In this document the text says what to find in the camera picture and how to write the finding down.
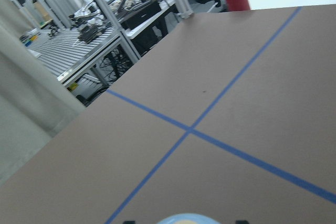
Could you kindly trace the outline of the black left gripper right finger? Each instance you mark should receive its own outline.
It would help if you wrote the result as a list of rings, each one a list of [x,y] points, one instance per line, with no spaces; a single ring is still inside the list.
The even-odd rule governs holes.
[[[236,220],[235,224],[249,224],[247,220]]]

